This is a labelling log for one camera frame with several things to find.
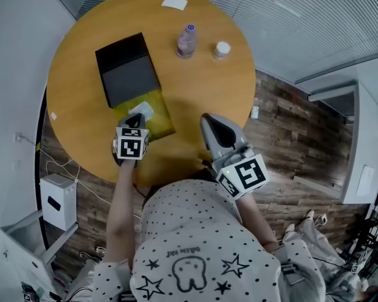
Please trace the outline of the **clear plastic water bottle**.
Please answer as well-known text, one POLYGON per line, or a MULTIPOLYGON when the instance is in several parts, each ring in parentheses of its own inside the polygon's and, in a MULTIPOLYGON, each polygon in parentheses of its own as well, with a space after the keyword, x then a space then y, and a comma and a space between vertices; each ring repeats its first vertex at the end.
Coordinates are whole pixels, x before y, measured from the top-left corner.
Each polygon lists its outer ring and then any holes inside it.
POLYGON ((197 46, 197 33, 195 25, 189 24, 185 27, 177 43, 176 53, 183 59, 193 56, 197 46))

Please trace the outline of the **small white packet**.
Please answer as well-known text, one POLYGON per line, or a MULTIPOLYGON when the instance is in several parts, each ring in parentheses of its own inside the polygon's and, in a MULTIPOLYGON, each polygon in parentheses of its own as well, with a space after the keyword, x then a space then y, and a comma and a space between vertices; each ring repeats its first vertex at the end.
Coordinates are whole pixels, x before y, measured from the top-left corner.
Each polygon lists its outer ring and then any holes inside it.
POLYGON ((144 116, 145 121, 149 121, 154 116, 154 110, 151 105, 147 101, 143 101, 138 104, 136 107, 128 110, 128 114, 142 114, 144 116))

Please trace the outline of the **white paper on desk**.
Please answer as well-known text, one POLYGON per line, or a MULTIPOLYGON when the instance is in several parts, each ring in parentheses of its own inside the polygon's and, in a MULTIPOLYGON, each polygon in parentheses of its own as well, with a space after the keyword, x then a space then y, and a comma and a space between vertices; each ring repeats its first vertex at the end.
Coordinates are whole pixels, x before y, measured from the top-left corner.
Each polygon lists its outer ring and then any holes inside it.
POLYGON ((370 166, 364 165, 360 175, 356 196, 365 197, 369 195, 373 176, 374 169, 370 166))

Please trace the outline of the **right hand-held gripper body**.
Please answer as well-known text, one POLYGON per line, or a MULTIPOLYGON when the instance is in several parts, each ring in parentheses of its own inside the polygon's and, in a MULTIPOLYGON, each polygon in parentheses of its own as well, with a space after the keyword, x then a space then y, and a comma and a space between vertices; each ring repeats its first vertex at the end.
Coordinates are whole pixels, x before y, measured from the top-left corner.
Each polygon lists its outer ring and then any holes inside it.
POLYGON ((233 199, 263 187, 268 182, 268 172, 261 154, 256 154, 250 144, 230 151, 213 161, 216 181, 233 199))

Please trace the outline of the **person's right forearm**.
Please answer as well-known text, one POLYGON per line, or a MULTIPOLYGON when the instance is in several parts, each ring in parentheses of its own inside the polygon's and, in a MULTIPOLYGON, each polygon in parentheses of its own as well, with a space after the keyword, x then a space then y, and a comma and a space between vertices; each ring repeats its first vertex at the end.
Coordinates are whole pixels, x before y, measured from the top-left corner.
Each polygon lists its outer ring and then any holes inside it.
POLYGON ((273 230, 259 210, 253 195, 247 194, 237 199, 236 206, 243 226, 256 237, 263 248, 269 253, 277 250, 280 245, 273 230))

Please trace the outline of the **person's left forearm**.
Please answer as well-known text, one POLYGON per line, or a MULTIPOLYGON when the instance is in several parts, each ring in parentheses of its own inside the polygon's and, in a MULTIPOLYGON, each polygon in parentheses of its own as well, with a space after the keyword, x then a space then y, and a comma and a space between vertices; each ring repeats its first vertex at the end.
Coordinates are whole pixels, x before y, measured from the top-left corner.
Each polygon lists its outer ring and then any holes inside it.
POLYGON ((133 173, 135 162, 125 160, 118 173, 106 223, 105 262, 127 261, 132 268, 135 255, 133 173))

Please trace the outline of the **white desk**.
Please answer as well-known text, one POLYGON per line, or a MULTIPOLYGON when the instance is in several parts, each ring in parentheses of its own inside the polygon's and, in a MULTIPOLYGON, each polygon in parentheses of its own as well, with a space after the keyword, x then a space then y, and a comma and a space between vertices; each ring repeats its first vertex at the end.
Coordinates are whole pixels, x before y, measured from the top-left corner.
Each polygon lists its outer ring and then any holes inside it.
POLYGON ((32 286, 43 302, 52 301, 52 297, 63 300, 67 296, 66 287, 55 280, 51 263, 76 232, 78 224, 74 223, 46 247, 40 225, 42 218, 43 213, 38 210, 13 225, 0 228, 0 250, 19 282, 32 286))
POLYGON ((371 204, 375 201, 378 192, 378 104, 366 88, 358 82, 310 95, 308 100, 310 102, 323 101, 351 92, 354 96, 353 136, 343 186, 336 189, 297 176, 294 176, 293 180, 341 199, 344 204, 371 204), (364 165, 374 169, 374 176, 369 195, 358 197, 356 192, 364 165))

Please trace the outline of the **round wooden table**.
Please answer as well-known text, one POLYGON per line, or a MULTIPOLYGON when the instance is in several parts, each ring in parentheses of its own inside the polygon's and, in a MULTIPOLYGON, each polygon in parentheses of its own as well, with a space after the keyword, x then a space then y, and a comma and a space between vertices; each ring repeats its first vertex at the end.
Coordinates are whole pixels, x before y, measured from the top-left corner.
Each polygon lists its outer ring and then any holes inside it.
MULTIPOLYGON (((106 0, 60 0, 75 18, 106 0)), ((378 61, 378 0, 209 0, 240 27, 255 65, 290 82, 378 61)))

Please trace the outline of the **black box with yellow interior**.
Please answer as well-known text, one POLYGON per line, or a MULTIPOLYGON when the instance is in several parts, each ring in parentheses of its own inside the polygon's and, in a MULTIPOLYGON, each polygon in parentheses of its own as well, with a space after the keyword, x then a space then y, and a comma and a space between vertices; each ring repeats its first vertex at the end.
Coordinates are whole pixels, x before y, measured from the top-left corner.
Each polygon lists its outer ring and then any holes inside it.
POLYGON ((111 43, 97 50, 95 55, 106 101, 116 120, 128 116, 128 110, 147 101, 154 110, 153 118, 146 121, 150 141, 175 133, 142 33, 111 43))

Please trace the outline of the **white box appliance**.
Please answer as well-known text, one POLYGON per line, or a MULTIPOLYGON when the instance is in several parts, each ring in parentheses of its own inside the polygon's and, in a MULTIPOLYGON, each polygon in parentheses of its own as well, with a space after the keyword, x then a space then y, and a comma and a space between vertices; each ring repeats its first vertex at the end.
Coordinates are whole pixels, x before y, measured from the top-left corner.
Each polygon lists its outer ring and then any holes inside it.
POLYGON ((77 222, 76 183, 59 174, 40 179, 43 219, 67 231, 77 222))

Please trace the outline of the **small white jar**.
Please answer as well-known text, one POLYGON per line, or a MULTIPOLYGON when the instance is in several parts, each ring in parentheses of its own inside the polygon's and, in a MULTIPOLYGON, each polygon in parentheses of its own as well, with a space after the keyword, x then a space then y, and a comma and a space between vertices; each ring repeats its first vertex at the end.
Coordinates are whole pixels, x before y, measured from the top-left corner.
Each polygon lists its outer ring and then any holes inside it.
POLYGON ((220 41, 220 42, 217 42, 214 48, 213 56, 216 60, 221 60, 225 58, 229 54, 230 51, 231 51, 230 44, 224 41, 220 41))

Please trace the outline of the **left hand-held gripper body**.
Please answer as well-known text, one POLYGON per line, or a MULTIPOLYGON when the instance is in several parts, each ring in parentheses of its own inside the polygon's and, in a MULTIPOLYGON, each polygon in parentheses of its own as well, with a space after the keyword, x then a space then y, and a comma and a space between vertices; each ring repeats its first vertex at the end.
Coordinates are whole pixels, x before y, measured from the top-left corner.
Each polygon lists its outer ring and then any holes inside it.
POLYGON ((148 144, 148 129, 116 127, 112 141, 112 155, 116 164, 121 166, 124 160, 142 160, 148 144))

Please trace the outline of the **white paper sheet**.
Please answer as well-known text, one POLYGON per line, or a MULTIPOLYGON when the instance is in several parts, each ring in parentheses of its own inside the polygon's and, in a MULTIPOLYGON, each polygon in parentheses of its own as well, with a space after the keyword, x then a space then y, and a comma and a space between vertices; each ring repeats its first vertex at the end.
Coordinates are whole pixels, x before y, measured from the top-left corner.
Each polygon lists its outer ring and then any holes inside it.
POLYGON ((187 0, 164 0, 161 4, 163 7, 178 9, 183 11, 187 5, 187 0))

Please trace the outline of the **white dotted shirt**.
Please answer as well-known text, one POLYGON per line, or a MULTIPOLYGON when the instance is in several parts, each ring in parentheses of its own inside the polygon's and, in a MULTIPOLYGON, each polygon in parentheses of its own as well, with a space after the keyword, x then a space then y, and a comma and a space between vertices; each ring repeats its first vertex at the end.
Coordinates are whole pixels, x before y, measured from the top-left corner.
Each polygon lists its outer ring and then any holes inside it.
POLYGON ((324 302, 306 244, 273 253, 247 230, 234 200, 213 182, 159 189, 141 218, 133 263, 99 264, 92 302, 324 302))

